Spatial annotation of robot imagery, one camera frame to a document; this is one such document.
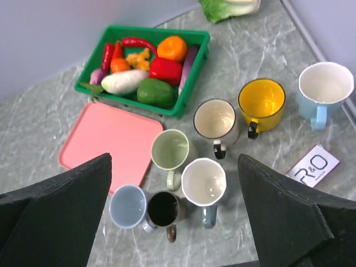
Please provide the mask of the yellow mug black handle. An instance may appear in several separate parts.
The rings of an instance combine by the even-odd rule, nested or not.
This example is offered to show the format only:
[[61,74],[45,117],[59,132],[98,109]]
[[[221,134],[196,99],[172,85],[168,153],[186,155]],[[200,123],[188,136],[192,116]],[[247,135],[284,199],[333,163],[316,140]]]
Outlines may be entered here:
[[254,140],[259,133],[276,128],[285,102],[285,90],[276,81],[258,78],[247,83],[240,90],[238,104],[248,126],[248,138]]

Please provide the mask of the dark blue-grey mug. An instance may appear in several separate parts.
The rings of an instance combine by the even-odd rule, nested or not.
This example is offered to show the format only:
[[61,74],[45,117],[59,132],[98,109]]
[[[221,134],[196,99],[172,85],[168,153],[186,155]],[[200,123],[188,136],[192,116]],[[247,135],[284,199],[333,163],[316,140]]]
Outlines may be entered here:
[[212,229],[216,224],[217,206],[227,189],[222,166],[206,157],[195,159],[182,172],[181,188],[188,201],[202,208],[204,228]]

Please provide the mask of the purple eggplant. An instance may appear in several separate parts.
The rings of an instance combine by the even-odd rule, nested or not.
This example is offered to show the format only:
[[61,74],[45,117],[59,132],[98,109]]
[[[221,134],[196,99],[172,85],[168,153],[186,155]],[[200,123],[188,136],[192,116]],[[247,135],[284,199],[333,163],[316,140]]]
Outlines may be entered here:
[[194,60],[198,54],[199,49],[200,49],[200,46],[193,45],[187,50],[187,54],[186,54],[183,69],[182,69],[181,80],[180,80],[179,89],[178,89],[178,95],[180,95],[183,91],[184,85],[185,85],[186,80],[189,76],[189,73],[190,73],[191,68],[194,64]]

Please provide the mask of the light green mug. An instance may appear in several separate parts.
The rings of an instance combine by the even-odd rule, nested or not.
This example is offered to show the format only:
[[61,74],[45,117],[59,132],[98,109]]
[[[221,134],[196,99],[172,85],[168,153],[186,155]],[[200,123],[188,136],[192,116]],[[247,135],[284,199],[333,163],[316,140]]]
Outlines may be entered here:
[[168,172],[166,186],[170,191],[180,188],[184,168],[197,158],[198,152],[194,143],[177,129],[163,131],[151,146],[152,162]]

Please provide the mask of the red chili pepper pair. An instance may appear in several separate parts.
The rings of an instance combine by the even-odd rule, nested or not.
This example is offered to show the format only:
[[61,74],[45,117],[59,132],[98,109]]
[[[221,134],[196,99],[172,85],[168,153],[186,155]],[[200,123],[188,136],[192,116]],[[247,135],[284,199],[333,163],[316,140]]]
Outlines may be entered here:
[[114,44],[107,42],[103,50],[103,58],[101,63],[101,69],[108,72],[110,69],[111,61],[115,58],[123,57],[123,48],[120,41],[116,41]]

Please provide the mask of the brown striped cup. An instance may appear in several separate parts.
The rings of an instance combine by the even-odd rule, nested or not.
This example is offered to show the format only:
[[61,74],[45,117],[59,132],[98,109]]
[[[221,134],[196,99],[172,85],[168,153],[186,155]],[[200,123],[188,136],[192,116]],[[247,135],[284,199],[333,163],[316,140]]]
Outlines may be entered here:
[[174,243],[177,237],[176,224],[186,218],[183,198],[168,191],[157,192],[148,203],[147,213],[155,226],[166,229],[168,241]]

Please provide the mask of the grey mug pink rim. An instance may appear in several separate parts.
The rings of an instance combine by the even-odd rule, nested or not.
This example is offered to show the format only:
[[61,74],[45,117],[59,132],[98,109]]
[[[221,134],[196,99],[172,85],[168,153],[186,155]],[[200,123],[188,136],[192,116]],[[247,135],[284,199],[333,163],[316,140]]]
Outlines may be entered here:
[[111,220],[121,229],[132,229],[141,225],[147,233],[152,233],[157,226],[149,219],[147,213],[151,197],[151,193],[136,185],[121,186],[110,200]]

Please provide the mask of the orange yellow vegetable piece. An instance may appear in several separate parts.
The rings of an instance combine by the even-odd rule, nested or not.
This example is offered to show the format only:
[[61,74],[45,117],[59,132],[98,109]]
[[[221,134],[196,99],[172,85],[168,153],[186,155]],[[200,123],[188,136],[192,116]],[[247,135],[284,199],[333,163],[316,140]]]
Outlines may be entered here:
[[130,53],[126,58],[123,57],[123,52],[116,50],[111,60],[110,70],[112,73],[131,69],[148,71],[150,69],[150,56],[148,48],[144,48],[140,53]]

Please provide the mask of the light blue mug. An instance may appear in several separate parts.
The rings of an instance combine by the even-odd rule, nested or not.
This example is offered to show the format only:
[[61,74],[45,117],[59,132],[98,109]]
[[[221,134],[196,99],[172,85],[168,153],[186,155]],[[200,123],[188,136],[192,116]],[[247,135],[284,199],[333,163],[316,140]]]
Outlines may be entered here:
[[298,113],[312,130],[324,130],[330,118],[354,91],[354,76],[334,62],[318,62],[299,76],[296,94]]

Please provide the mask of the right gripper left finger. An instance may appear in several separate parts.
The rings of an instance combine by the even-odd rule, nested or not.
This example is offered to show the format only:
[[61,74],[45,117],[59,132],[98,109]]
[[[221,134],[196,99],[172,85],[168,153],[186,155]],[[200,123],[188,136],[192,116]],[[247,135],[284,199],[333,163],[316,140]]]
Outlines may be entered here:
[[1,194],[1,266],[86,266],[111,180],[105,153]]

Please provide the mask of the cream mug black handle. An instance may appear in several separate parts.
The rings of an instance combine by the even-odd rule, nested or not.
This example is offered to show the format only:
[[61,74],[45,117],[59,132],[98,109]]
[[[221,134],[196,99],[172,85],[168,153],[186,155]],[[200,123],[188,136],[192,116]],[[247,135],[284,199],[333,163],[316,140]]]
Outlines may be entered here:
[[214,155],[218,160],[225,158],[227,148],[239,137],[234,107],[219,98],[203,102],[194,113],[193,124],[200,136],[213,141]]

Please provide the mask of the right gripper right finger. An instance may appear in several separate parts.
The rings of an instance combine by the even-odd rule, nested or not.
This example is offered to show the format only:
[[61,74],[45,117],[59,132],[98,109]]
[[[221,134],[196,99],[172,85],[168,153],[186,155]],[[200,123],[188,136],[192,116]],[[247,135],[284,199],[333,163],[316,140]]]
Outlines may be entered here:
[[246,154],[238,173],[260,266],[355,266],[355,201],[303,185]]

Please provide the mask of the green bell pepper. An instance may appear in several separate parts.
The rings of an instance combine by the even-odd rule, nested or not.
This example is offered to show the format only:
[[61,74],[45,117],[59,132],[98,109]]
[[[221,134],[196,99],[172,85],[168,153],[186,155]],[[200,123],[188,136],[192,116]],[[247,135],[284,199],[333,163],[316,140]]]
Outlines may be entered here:
[[154,78],[144,79],[136,92],[137,101],[159,108],[172,108],[176,102],[174,88]]

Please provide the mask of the lettuce head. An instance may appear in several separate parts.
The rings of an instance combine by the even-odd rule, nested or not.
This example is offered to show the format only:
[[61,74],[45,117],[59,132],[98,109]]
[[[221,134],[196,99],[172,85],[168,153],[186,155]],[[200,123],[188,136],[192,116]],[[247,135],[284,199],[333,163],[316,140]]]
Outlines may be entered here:
[[256,13],[261,5],[260,0],[199,0],[202,11],[211,23],[218,23],[231,17]]

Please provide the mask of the pink tray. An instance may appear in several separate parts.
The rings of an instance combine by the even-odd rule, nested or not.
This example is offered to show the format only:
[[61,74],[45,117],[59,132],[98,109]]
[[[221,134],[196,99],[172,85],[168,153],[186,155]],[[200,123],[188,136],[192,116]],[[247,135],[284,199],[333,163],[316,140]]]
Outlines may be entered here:
[[113,194],[126,184],[139,186],[151,163],[151,146],[163,131],[160,122],[103,103],[82,110],[58,156],[65,169],[108,152],[112,157]]

